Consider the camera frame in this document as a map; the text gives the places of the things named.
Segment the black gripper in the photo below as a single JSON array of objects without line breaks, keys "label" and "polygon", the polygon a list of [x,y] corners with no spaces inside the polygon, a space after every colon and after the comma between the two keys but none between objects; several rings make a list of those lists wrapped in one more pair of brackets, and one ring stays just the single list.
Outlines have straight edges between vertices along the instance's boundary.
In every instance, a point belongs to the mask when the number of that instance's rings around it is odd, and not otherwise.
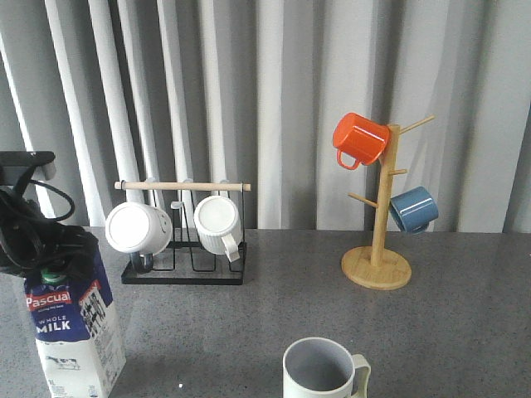
[{"label": "black gripper", "polygon": [[49,271],[91,276],[98,240],[81,226],[45,218],[31,201],[1,190],[1,272],[22,278]]}]

